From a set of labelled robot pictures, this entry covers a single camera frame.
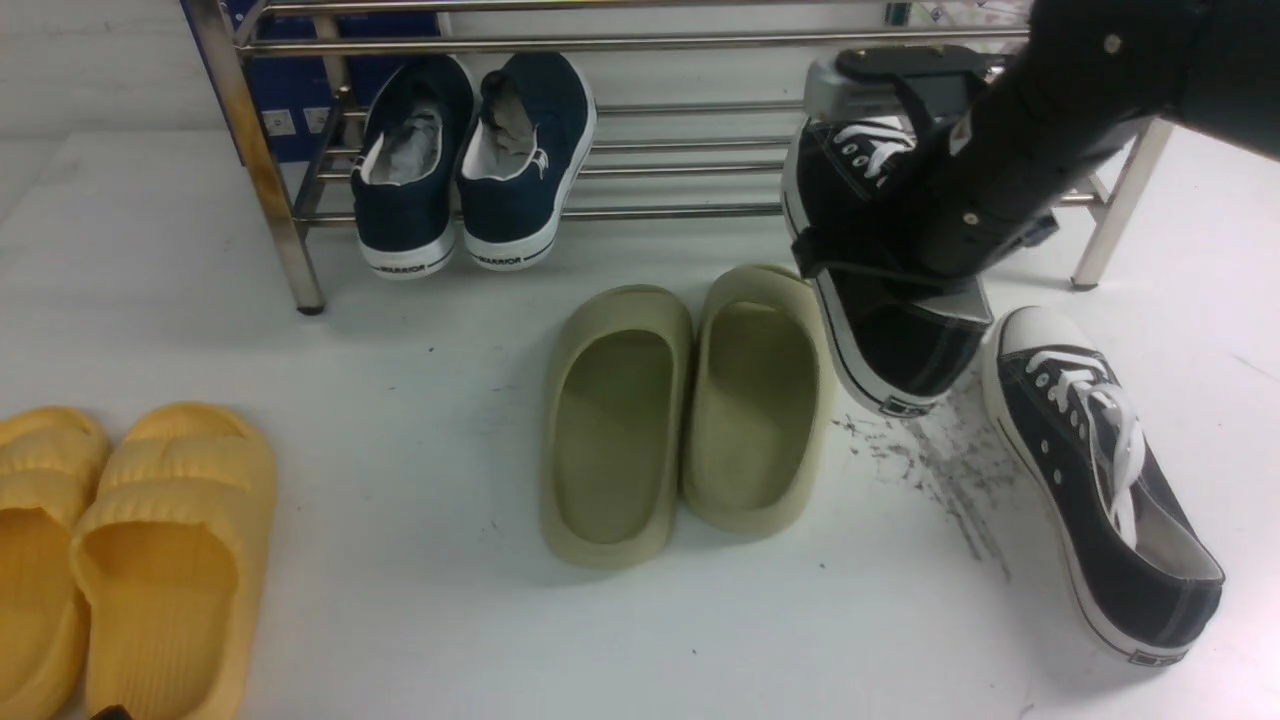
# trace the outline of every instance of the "shoe box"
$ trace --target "shoe box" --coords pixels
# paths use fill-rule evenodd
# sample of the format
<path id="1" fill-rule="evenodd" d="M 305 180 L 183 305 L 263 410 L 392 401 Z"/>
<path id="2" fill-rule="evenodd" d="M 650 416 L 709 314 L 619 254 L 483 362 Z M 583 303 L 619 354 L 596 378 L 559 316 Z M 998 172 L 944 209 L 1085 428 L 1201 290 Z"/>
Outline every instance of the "shoe box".
<path id="1" fill-rule="evenodd" d="M 189 0 L 180 0 L 192 26 L 192 36 L 200 49 L 205 49 L 192 24 Z M 232 26 L 238 28 L 253 0 L 224 0 Z M 339 15 L 338 32 L 343 37 L 425 37 L 438 36 L 439 23 L 433 13 L 370 13 Z M 266 40 L 300 40 L 315 37 L 311 18 L 276 18 L 261 37 Z M 406 56 L 347 58 L 352 88 L 361 105 L 372 102 L 378 88 L 387 82 Z M 321 58 L 262 58 L 250 65 L 250 90 L 262 113 L 268 128 L 268 141 L 282 163 L 308 160 L 319 142 L 320 129 L 328 117 L 333 95 L 324 73 Z"/>

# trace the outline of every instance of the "beige slide sandal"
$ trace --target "beige slide sandal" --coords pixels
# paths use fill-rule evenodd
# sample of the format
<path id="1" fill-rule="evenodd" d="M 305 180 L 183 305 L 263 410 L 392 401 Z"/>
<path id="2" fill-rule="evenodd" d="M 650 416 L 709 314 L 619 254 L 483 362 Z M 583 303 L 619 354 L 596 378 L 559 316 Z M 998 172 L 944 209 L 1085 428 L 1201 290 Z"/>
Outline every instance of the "beige slide sandal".
<path id="1" fill-rule="evenodd" d="M 809 502 L 836 392 L 822 323 L 813 291 L 781 268 L 712 286 L 684 470 L 685 500 L 712 525 L 769 536 Z"/>
<path id="2" fill-rule="evenodd" d="M 684 304 L 653 286 L 598 295 L 564 323 L 540 500 L 543 537 L 562 560 L 621 569 L 667 544 L 692 334 Z"/>

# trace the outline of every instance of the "sneaker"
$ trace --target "sneaker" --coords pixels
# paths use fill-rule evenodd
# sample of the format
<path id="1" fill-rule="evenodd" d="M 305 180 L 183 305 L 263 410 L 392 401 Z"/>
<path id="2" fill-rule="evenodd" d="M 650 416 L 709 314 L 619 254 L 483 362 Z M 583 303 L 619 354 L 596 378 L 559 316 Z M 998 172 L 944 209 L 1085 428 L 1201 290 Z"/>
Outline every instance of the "sneaker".
<path id="1" fill-rule="evenodd" d="M 795 247 L 842 232 L 914 149 L 896 119 L 824 123 L 796 133 L 782 170 L 782 208 Z M 856 237 L 835 242 L 854 252 Z M 979 281 L 913 299 L 884 275 L 820 270 L 810 281 L 827 320 L 836 373 L 864 407 L 892 418 L 927 414 L 977 356 L 992 316 Z"/>
<path id="2" fill-rule="evenodd" d="M 563 55 L 521 53 L 480 83 L 480 119 L 458 169 L 463 240 L 490 270 L 538 263 L 591 149 L 595 101 Z"/>
<path id="3" fill-rule="evenodd" d="M 1135 665 L 1181 660 L 1217 610 L 1225 575 L 1106 357 L 1066 318 L 1023 307 L 988 342 L 983 397 L 1057 516 L 1089 628 Z"/>
<path id="4" fill-rule="evenodd" d="M 360 251 L 378 275 L 421 278 L 449 260 L 449 181 L 474 108 L 471 76 L 448 55 L 399 68 L 374 99 L 351 190 Z"/>

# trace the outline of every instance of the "metal bar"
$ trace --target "metal bar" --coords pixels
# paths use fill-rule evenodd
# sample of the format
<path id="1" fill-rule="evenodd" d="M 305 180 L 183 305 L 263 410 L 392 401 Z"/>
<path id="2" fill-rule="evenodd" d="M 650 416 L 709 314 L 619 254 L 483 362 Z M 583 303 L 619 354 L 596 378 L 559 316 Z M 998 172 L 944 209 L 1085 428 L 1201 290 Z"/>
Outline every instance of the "metal bar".
<path id="1" fill-rule="evenodd" d="M 324 40 L 338 41 L 342 35 L 338 31 L 338 18 L 334 15 L 316 15 L 311 18 L 311 23 L 316 28 L 316 37 Z M 351 68 L 347 67 L 347 59 L 339 55 L 325 55 L 324 60 L 324 74 L 329 79 L 329 92 L 337 99 L 334 104 L 334 110 L 338 108 L 349 108 L 355 105 L 352 85 L 351 85 Z M 342 126 L 342 141 L 346 145 L 360 145 L 360 126 L 357 123 L 343 123 Z"/>
<path id="2" fill-rule="evenodd" d="M 257 0 L 253 5 L 244 13 L 244 17 L 239 20 L 239 29 L 232 36 L 232 42 L 239 47 L 241 45 L 247 45 L 257 38 L 259 23 L 262 19 L 262 12 L 270 5 L 270 0 Z"/>
<path id="3" fill-rule="evenodd" d="M 795 4 L 833 4 L 850 0 L 801 0 Z M 788 0 L 346 0 L 337 3 L 317 3 L 306 0 L 285 0 L 273 3 L 271 14 L 303 15 L 317 14 L 351 15 L 364 13 L 402 13 L 406 10 L 426 10 L 431 13 L 476 13 L 490 10 L 586 10 L 612 8 L 653 8 L 662 5 L 680 6 L 733 6 L 733 5 L 783 5 Z"/>
<path id="4" fill-rule="evenodd" d="M 1062 200 L 1055 208 L 1094 208 L 1101 204 L 1102 200 L 1092 192 L 1069 192 L 1062 196 Z"/>
<path id="5" fill-rule="evenodd" d="M 1124 237 L 1124 231 L 1133 219 L 1138 201 L 1151 182 L 1151 176 L 1156 172 L 1156 164 L 1169 145 L 1169 138 L 1174 135 L 1174 126 L 1167 120 L 1152 120 L 1147 129 L 1138 136 L 1125 160 L 1124 169 L 1120 170 L 1120 179 L 1116 181 L 1115 191 L 1107 204 L 1106 214 L 1098 222 L 1098 227 L 1089 238 L 1088 247 L 1071 275 L 1071 286 L 1076 290 L 1093 290 L 1102 281 L 1111 255 L 1115 254 Z"/>
<path id="6" fill-rule="evenodd" d="M 668 178 L 668 177 L 708 177 L 708 176 L 746 176 L 781 173 L 782 160 L 760 160 L 741 163 L 701 163 L 696 165 L 596 165 L 582 168 L 580 177 L 620 179 L 620 178 Z M 321 170 L 316 174 L 321 182 L 347 182 L 351 170 Z"/>
<path id="7" fill-rule="evenodd" d="M 764 218 L 782 214 L 780 202 L 727 202 L 721 205 L 655 205 L 653 208 L 570 208 L 566 220 L 659 220 L 680 218 Z M 454 214 L 454 219 L 461 215 Z M 356 224 L 351 213 L 316 213 L 298 218 L 315 228 L 343 228 Z"/>
<path id="8" fill-rule="evenodd" d="M 1097 173 L 1089 176 L 1084 182 L 1098 196 L 1098 202 L 1089 208 L 1089 214 L 1093 215 L 1094 223 L 1102 223 L 1107 218 L 1107 205 L 1111 204 L 1111 188 L 1102 182 Z"/>
<path id="9" fill-rule="evenodd" d="M 893 105 L 884 114 L 901 111 L 901 105 Z M 753 113 L 799 113 L 804 105 L 795 100 L 762 100 L 758 102 L 669 102 L 654 105 L 602 105 L 596 114 L 602 118 L 641 118 L 653 115 L 732 115 Z M 367 108 L 349 108 L 343 117 L 351 120 L 364 120 Z"/>
<path id="10" fill-rule="evenodd" d="M 708 35 L 613 35 L 593 37 L 420 37 L 360 40 L 255 40 L 238 47 L 251 58 L 306 55 L 404 55 L 411 53 L 589 53 L 625 50 L 724 50 L 733 47 L 805 47 L 833 44 L 932 45 L 1025 40 L 1023 27 L 929 29 L 842 29 L 808 32 L 739 32 Z"/>
<path id="11" fill-rule="evenodd" d="M 266 227 L 284 266 L 293 300 L 300 311 L 315 315 L 324 310 L 324 293 L 316 282 L 302 234 L 293 223 L 289 191 L 284 187 L 280 168 L 266 145 L 266 129 L 232 45 L 227 15 L 219 0 L 191 0 L 188 9 L 196 37 L 205 51 L 209 76 L 223 101 L 227 123 L 244 160 L 244 168 L 253 181 L 253 191 L 262 206 L 262 215 L 266 217 Z"/>
<path id="12" fill-rule="evenodd" d="M 714 152 L 721 150 L 782 150 L 790 137 L 724 137 L 703 140 L 602 140 L 591 146 L 593 154 L 630 152 Z"/>
<path id="13" fill-rule="evenodd" d="M 298 186 L 298 196 L 293 200 L 293 217 L 303 218 L 311 215 L 316 211 L 316 206 L 320 205 L 320 196 L 324 195 L 324 183 L 316 182 L 316 177 L 324 168 L 325 158 L 328 156 L 326 149 L 329 143 L 333 142 L 333 136 L 338 132 L 338 127 L 346 124 L 342 118 L 342 113 L 334 106 L 329 110 L 329 119 L 324 123 L 324 129 L 320 132 L 320 140 L 316 146 L 315 154 L 311 156 L 311 164 L 307 165 L 307 174 L 302 176 L 302 184 Z M 302 236 L 306 240 L 306 225 L 302 227 Z"/>

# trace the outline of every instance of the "black canvas sneaker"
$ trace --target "black canvas sneaker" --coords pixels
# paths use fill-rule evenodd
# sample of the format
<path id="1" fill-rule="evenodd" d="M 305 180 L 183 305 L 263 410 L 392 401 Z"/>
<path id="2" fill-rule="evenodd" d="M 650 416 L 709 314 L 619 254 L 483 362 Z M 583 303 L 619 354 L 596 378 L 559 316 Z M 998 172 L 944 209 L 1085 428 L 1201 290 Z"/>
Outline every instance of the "black canvas sneaker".
<path id="1" fill-rule="evenodd" d="M 1059 520 L 1075 601 L 1129 662 L 1178 662 L 1217 610 L 1225 575 L 1192 530 L 1133 405 L 1066 318 L 1010 313 L 983 356 L 997 434 Z"/>
<path id="2" fill-rule="evenodd" d="M 840 228 L 873 201 L 914 147 L 892 118 L 806 120 L 782 169 L 791 240 L 810 228 Z M 858 240 L 838 237 L 850 250 L 858 250 Z M 969 366 L 992 323 L 978 279 L 925 300 L 910 299 L 900 282 L 863 273 L 824 269 L 810 282 L 827 319 L 841 383 L 881 415 L 927 414 Z"/>

